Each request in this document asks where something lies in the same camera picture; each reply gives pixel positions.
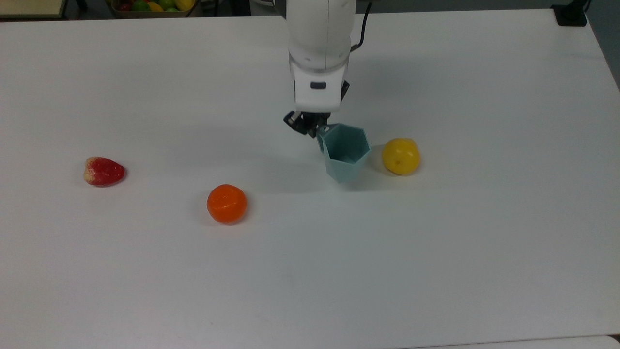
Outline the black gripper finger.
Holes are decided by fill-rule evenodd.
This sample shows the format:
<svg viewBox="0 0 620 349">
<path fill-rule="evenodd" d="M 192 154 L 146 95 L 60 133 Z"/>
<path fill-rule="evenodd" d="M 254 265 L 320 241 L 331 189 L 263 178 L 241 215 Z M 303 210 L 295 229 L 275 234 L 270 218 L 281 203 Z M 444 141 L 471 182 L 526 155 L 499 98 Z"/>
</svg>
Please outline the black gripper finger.
<svg viewBox="0 0 620 349">
<path fill-rule="evenodd" d="M 283 118 L 283 121 L 297 133 L 307 135 L 309 132 L 310 119 L 307 120 L 301 112 L 291 111 Z"/>
<path fill-rule="evenodd" d="M 318 131 L 327 125 L 330 116 L 331 113 L 308 113 L 308 135 L 315 138 Z"/>
</svg>

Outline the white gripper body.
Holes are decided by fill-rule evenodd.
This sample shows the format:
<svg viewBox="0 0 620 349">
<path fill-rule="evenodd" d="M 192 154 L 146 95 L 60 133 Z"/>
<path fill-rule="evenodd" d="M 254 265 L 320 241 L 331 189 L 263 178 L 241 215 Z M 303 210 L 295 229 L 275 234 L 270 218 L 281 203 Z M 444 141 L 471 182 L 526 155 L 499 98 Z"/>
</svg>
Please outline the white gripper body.
<svg viewBox="0 0 620 349">
<path fill-rule="evenodd" d="M 301 113 L 337 112 L 346 96 L 348 65 L 327 71 L 311 71 L 292 65 L 295 111 Z"/>
</svg>

